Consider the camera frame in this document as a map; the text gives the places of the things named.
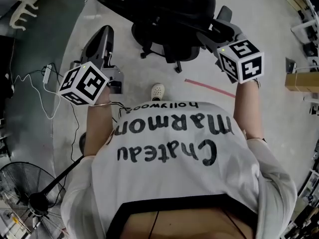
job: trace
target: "white cube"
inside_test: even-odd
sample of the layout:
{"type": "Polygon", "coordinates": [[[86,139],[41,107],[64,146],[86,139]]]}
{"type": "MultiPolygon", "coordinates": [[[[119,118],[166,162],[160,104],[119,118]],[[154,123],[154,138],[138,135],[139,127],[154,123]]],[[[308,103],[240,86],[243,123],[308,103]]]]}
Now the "white cube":
{"type": "Polygon", "coordinates": [[[108,82],[92,62],[87,62],[66,72],[58,95],[76,106],[93,105],[108,82]]]}
{"type": "Polygon", "coordinates": [[[265,54],[249,40],[240,40],[217,51],[222,69],[239,83],[264,75],[265,54]]]}

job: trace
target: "yellow object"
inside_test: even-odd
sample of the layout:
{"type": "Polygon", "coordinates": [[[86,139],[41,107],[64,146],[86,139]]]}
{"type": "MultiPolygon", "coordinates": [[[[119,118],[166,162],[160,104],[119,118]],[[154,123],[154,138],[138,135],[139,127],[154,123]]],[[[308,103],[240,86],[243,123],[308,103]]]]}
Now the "yellow object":
{"type": "Polygon", "coordinates": [[[13,219],[13,221],[14,221],[15,223],[17,223],[17,224],[19,223],[19,220],[18,220],[16,217],[13,217],[12,219],[13,219]]]}

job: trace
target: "office chair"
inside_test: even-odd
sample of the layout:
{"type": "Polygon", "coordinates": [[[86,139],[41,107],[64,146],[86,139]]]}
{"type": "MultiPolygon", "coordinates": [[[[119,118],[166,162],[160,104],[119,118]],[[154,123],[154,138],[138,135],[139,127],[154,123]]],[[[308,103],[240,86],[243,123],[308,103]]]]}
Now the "office chair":
{"type": "MultiPolygon", "coordinates": [[[[133,22],[132,35],[143,49],[141,58],[155,53],[167,63],[177,63],[178,73],[182,71],[180,62],[195,59],[201,47],[213,52],[219,43],[232,41],[234,37],[232,27],[213,19],[215,0],[97,1],[133,22]],[[214,43],[213,48],[203,43],[206,39],[214,43]],[[163,54],[152,51],[153,43],[163,46],[163,54]]],[[[217,19],[230,22],[231,14],[223,6],[217,19]]]]}

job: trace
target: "brown box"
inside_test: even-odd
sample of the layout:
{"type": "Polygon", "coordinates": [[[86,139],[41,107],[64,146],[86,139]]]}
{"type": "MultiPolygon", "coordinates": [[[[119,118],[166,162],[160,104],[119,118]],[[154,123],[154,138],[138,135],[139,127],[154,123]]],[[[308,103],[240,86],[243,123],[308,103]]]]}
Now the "brown box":
{"type": "Polygon", "coordinates": [[[285,86],[290,91],[319,93],[319,72],[287,74],[285,86]]]}

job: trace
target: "red tape line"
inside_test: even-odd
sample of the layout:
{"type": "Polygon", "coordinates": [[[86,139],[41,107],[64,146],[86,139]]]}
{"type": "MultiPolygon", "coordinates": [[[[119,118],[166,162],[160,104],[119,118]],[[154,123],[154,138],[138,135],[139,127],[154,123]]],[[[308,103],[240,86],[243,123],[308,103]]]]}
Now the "red tape line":
{"type": "Polygon", "coordinates": [[[198,85],[198,86],[201,86],[201,87],[204,87],[204,88],[208,88],[210,90],[213,90],[213,91],[216,91],[216,92],[219,92],[219,93],[222,93],[224,95],[227,95],[231,98],[235,98],[236,96],[233,95],[232,93],[229,93],[227,91],[224,91],[224,90],[221,90],[221,89],[218,89],[218,88],[215,88],[215,87],[212,87],[210,85],[206,85],[206,84],[203,84],[203,83],[200,83],[200,82],[196,82],[196,81],[192,81],[192,80],[189,80],[189,79],[185,79],[185,82],[188,82],[188,83],[192,83],[194,85],[198,85]]]}

